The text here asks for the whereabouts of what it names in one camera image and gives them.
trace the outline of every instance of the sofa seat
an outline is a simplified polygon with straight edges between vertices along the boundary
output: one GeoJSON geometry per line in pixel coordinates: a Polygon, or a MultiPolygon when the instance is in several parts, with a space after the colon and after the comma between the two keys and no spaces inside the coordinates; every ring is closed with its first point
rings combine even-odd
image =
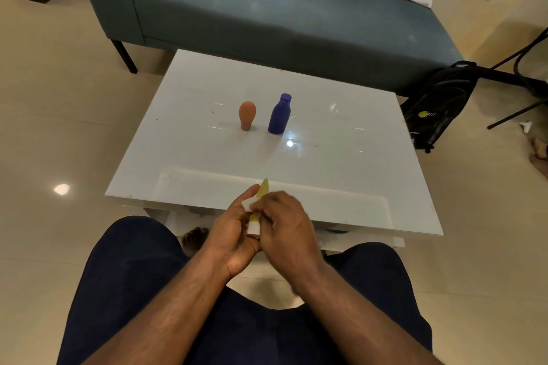
{"type": "Polygon", "coordinates": [[[145,42],[403,93],[461,60],[407,0],[134,0],[145,42]]]}

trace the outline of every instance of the sofa leg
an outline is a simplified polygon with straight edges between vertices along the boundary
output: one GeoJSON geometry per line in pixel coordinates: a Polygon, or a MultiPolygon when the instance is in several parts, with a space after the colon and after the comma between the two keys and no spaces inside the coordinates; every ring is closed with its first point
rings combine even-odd
{"type": "Polygon", "coordinates": [[[129,56],[128,51],[126,51],[126,48],[124,48],[124,45],[120,41],[116,41],[114,39],[111,39],[111,41],[122,59],[124,60],[124,64],[126,64],[126,66],[128,67],[129,72],[131,72],[132,74],[137,74],[137,67],[133,63],[132,57],[129,56]]]}

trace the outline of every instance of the white table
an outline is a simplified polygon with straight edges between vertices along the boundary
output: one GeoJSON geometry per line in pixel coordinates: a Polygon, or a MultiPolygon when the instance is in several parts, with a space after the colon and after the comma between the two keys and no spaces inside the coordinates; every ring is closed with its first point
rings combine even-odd
{"type": "Polygon", "coordinates": [[[184,50],[106,195],[224,209],[265,177],[321,229],[443,235],[393,93],[184,50]],[[284,92],[291,118],[273,135],[270,114],[284,92]],[[257,106],[250,132],[239,127],[246,100],[257,106]]]}

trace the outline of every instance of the navy pants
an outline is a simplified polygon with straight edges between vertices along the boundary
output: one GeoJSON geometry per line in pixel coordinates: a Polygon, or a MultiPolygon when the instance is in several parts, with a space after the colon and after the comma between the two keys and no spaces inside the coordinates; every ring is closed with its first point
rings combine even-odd
{"type": "MultiPolygon", "coordinates": [[[[58,365],[79,365],[86,360],[187,261],[177,238],[154,219],[128,216],[112,224],[84,269],[68,314],[58,365]]],[[[407,272],[392,248],[360,244],[327,257],[327,262],[432,350],[432,330],[419,313],[407,272]]],[[[331,365],[345,361],[308,306],[271,310],[225,288],[185,363],[331,365]]]]}

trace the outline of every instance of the blue bottle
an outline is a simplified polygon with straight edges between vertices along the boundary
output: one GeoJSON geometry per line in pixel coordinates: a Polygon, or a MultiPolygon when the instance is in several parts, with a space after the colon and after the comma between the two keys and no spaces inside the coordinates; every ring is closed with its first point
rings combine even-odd
{"type": "Polygon", "coordinates": [[[289,116],[291,114],[291,96],[289,94],[282,94],[279,98],[279,102],[272,110],[272,116],[270,117],[269,132],[272,134],[282,134],[285,131],[289,116]]]}

